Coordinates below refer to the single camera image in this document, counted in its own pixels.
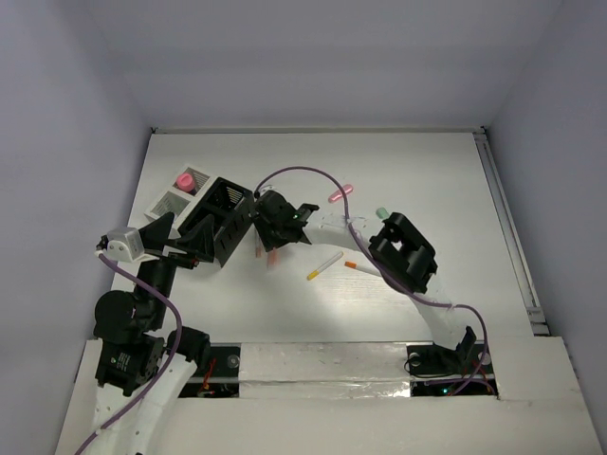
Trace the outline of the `orange highlighter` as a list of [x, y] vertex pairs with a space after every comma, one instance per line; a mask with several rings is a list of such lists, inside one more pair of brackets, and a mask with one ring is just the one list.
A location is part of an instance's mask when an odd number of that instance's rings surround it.
[[273, 248], [267, 253], [267, 270], [274, 270], [279, 265], [279, 251]]

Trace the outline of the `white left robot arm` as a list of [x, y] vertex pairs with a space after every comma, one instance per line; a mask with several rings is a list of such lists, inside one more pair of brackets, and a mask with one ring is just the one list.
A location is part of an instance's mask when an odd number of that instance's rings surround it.
[[92, 433], [80, 454], [154, 454], [176, 400], [210, 363], [208, 334], [184, 326], [170, 302], [175, 272], [212, 260], [212, 216], [173, 239], [174, 214], [102, 236], [97, 257], [133, 290], [112, 290], [95, 306], [101, 341]]

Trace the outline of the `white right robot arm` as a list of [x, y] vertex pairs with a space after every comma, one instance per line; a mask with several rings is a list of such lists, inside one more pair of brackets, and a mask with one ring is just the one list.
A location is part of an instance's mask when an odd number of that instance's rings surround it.
[[358, 250], [391, 288], [409, 297], [432, 336], [419, 354], [410, 353], [412, 374], [480, 373], [487, 347], [477, 344], [473, 328], [457, 314], [461, 307], [442, 291], [435, 249], [405, 215], [379, 220], [322, 212], [312, 204], [295, 208], [269, 189], [255, 193], [252, 220], [267, 251], [298, 243]]

